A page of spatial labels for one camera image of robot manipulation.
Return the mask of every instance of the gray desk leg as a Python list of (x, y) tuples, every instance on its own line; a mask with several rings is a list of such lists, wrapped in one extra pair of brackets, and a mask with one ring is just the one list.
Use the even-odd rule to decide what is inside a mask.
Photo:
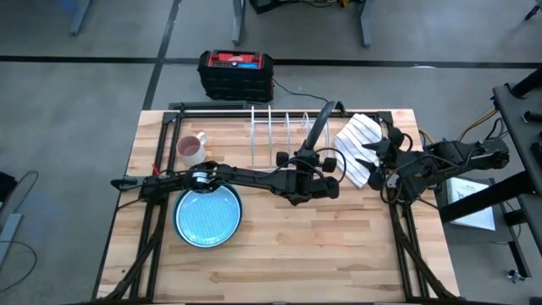
[(362, 0), (359, 4), (359, 21), (362, 27), (362, 46), (371, 47), (371, 8), (374, 0)]
[[(0, 241), (12, 241), (14, 239), (15, 232), (17, 231), (22, 218), (23, 215), (19, 213), (12, 213), (8, 216), (6, 225), (3, 227), (2, 232), (0, 232)], [(11, 246), (11, 243), (9, 242), (0, 242), (0, 268), (2, 267), (3, 260), (8, 254), (9, 246)]]
[(71, 20), (71, 24), (69, 25), (69, 33), (73, 36), (78, 36), (81, 32), (81, 26), (83, 25), (83, 21), (85, 21), (86, 12), (88, 11), (88, 8), (91, 6), (92, 0), (83, 0), (82, 4), (79, 7), (79, 10), (75, 14), (74, 18)]
[(241, 36), (245, 25), (246, 0), (234, 0), (234, 24), (233, 37), (231, 41), (234, 45), (241, 44)]

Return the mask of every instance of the blue plate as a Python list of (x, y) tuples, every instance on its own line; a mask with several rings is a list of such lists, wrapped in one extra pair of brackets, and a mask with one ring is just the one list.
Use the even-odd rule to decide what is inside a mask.
[(216, 247), (234, 235), (241, 214), (241, 200), (232, 186), (212, 193), (185, 191), (175, 200), (173, 226), (192, 246)]

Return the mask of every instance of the butcher block tabletop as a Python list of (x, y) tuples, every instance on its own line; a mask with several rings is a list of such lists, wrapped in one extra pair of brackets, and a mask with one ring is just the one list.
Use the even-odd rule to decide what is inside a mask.
[[(422, 150), (413, 110), (390, 111), (394, 126), (412, 137), (414, 150)], [(141, 112), (127, 175), (152, 174), (162, 117), (163, 111)], [(329, 119), (330, 146), (333, 146), (334, 135), (347, 121)], [(162, 169), (168, 161), (173, 128), (170, 125), (168, 130)], [(206, 160), (251, 168), (250, 129), (250, 118), (182, 119), (180, 138), (203, 131), (208, 138)], [(316, 148), (324, 147), (324, 134)], [(255, 168), (269, 169), (268, 125), (256, 125), (254, 136)], [(290, 136), (290, 152), (293, 152), (300, 147), (307, 132), (301, 125), (292, 124)], [(273, 160), (277, 152), (288, 151), (286, 138), (285, 126), (273, 124)], [(174, 169), (186, 169), (180, 158), (176, 158)], [(341, 172), (337, 169), (325, 175), (338, 179)], [(405, 300), (390, 210), (376, 191), (368, 186), (360, 190), (345, 178), (340, 183), (337, 199), (317, 199), (293, 207), (269, 191), (241, 186), (235, 189), (242, 201), (241, 225), (225, 244), (210, 249), (190, 246), (177, 236), (170, 213), (178, 192), (171, 193), (154, 302)], [(137, 195), (137, 190), (122, 193), (119, 205), (137, 199)], [(434, 202), (434, 195), (425, 192), (423, 199)], [(423, 259), (445, 287), (457, 295), (456, 277), (439, 212), (421, 203), (414, 203), (412, 212)], [(97, 297), (105, 297), (112, 291), (133, 264), (144, 213), (145, 203), (138, 202), (120, 209), (114, 217)], [(147, 287), (148, 261), (150, 259), (141, 277), (140, 296)], [(417, 295), (416, 273), (410, 258), (408, 265)]]

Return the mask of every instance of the pink mug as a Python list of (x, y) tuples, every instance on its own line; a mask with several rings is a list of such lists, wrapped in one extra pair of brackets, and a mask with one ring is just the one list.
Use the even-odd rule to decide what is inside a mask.
[(200, 132), (197, 136), (185, 136), (177, 142), (177, 154), (180, 160), (188, 165), (200, 164), (205, 160), (205, 143), (207, 135)]

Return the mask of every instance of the concrete floor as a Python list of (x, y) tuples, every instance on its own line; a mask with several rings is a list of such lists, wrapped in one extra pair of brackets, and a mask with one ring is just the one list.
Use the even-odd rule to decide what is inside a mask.
[[(95, 0), (78, 38), (68, 35), (71, 1), (0, 2), (0, 55), (155, 57), (173, 0)], [(542, 16), (523, 23), (530, 0), (378, 0), (373, 46), (359, 46), (353, 7), (289, 5), (255, 15), (247, 9), (241, 49), (276, 58), (541, 62)], [(231, 3), (183, 0), (168, 57), (228, 49)], [(0, 170), (40, 179), (21, 208), (16, 239), (36, 249), (34, 272), (0, 294), (1, 304), (58, 304), (91, 297), (151, 64), (0, 63)], [(489, 105), (491, 88), (521, 80), (528, 69), (275, 67), (284, 86), (341, 100), (348, 108), (414, 108), (433, 138), (454, 138)], [(152, 109), (208, 101), (193, 65), (163, 68)], [(274, 108), (320, 108), (318, 100), (277, 89)], [(483, 125), (468, 136), (485, 136)], [(517, 153), (500, 171), (472, 177), (502, 180), (521, 168)], [(542, 285), (542, 264), (528, 227), (521, 243), (534, 277), (513, 285), (507, 247), (450, 245), (460, 291), (469, 300), (527, 304)], [(0, 289), (31, 263), (13, 247)]]

